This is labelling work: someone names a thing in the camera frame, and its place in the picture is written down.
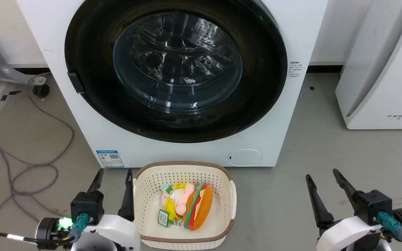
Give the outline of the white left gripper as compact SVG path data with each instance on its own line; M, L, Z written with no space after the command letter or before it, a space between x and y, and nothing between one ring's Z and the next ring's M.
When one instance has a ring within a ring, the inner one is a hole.
M98 191L102 185L104 169L100 168L91 182L87 193ZM89 225L83 230L78 241L58 246L52 243L39 243L39 250L59 251L139 251L141 240L134 221L133 173L128 169L125 179L125 192L118 215L102 216L97 225ZM39 240L59 240L67 237L72 229L72 219L43 218L38 224L35 238Z

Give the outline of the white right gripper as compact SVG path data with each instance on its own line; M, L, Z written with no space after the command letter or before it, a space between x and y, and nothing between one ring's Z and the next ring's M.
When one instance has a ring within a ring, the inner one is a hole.
M333 169L337 184L345 191L348 200L354 203L356 189L338 170ZM334 222L332 213L328 212L317 192L317 186L311 175L306 175L308 194L316 226L328 229ZM372 218L373 225L365 223L358 216L345 218L318 238L317 251L391 251L390 243L395 240L402 243L402 208L392 214L379 212Z

